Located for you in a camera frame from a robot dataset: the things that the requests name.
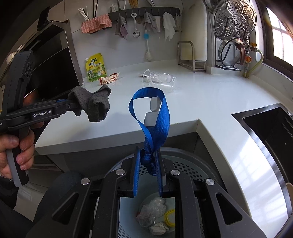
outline perforated bin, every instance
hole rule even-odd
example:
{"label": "perforated bin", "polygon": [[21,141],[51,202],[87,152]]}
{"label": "perforated bin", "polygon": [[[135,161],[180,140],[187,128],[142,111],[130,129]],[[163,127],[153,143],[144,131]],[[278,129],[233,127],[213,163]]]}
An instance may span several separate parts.
{"label": "perforated bin", "polygon": [[[195,156],[192,153],[181,149],[175,148],[161,148],[162,157],[173,161],[175,169],[178,169],[181,173],[186,173],[190,178],[194,180],[204,181],[206,178],[212,178],[219,184],[221,179],[215,172],[206,164],[202,159]],[[115,166],[109,170],[112,172],[121,167],[122,161],[119,161]],[[151,176],[145,166],[140,165],[139,170],[139,185],[137,196],[134,198],[121,198],[120,199],[120,212],[119,212],[119,230],[118,238],[153,238],[154,236],[149,232],[148,227],[141,227],[136,220],[137,213],[144,204],[148,204],[152,199],[158,197],[158,185],[157,178]],[[166,211],[174,209],[175,199],[166,199]],[[175,237],[175,228],[171,228],[168,233],[162,235],[165,238]]]}

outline white countertop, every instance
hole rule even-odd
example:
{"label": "white countertop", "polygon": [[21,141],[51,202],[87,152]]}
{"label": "white countertop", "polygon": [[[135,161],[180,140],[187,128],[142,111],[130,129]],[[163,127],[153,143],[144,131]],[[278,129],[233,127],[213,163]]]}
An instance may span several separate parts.
{"label": "white countertop", "polygon": [[[192,73],[175,61],[148,62],[108,71],[108,74],[120,72],[120,77],[109,84],[112,93],[106,119],[90,123],[83,111],[79,117],[67,112],[48,124],[36,143],[36,151],[58,154],[143,142],[144,134],[129,113],[128,104],[142,87],[139,73],[147,68],[177,76],[176,91],[165,93],[170,111],[168,136],[193,132],[200,120],[223,154],[221,163],[227,163],[234,173],[234,177],[228,178],[219,169],[224,183],[227,186],[229,179],[235,179],[253,220],[268,238],[274,237],[287,220],[281,187],[266,157],[231,114],[280,100],[243,77]],[[91,83],[86,88],[94,92],[99,87]],[[134,110],[143,122],[145,113],[150,111],[149,99],[135,100]],[[230,193],[232,187],[228,185],[227,189]]]}

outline human hand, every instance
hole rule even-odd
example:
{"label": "human hand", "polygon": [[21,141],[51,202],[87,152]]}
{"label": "human hand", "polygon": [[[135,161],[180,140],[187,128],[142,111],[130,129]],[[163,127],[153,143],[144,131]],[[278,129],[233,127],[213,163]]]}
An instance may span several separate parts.
{"label": "human hand", "polygon": [[[40,128],[44,123],[37,123],[31,128]],[[32,130],[29,131],[27,137],[23,138],[20,143],[19,139],[14,135],[2,134],[0,135],[0,174],[5,178],[12,179],[12,174],[6,158],[6,150],[16,148],[18,145],[21,153],[16,157],[17,163],[21,166],[21,170],[30,169],[34,162],[34,140],[35,134]]]}

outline metal bolt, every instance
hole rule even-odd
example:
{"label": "metal bolt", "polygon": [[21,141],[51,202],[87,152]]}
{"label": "metal bolt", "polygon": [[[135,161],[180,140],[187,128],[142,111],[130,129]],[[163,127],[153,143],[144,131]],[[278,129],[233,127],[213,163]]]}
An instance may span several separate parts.
{"label": "metal bolt", "polygon": [[123,174],[125,174],[125,170],[124,169],[117,169],[116,174],[117,175],[123,175]]}
{"label": "metal bolt", "polygon": [[171,170],[171,174],[174,175],[174,176],[178,176],[180,174],[180,171],[176,170],[176,169],[173,169],[173,170]]}
{"label": "metal bolt", "polygon": [[207,185],[214,185],[215,184],[215,181],[212,180],[211,178],[208,178],[205,182]]}
{"label": "metal bolt", "polygon": [[81,184],[82,185],[87,185],[87,184],[89,184],[90,183],[90,179],[89,178],[83,178],[82,180],[81,180]]}

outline metal spoon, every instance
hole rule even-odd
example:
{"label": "metal spoon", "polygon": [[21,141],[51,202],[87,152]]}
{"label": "metal spoon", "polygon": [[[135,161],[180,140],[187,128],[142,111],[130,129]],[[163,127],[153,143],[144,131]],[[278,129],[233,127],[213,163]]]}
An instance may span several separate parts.
{"label": "metal spoon", "polygon": [[140,32],[137,30],[136,28],[136,20],[135,20],[135,17],[136,17],[136,13],[131,13],[131,16],[133,17],[133,20],[134,20],[134,27],[135,27],[135,31],[132,33],[132,36],[134,38],[137,38],[140,36]]}

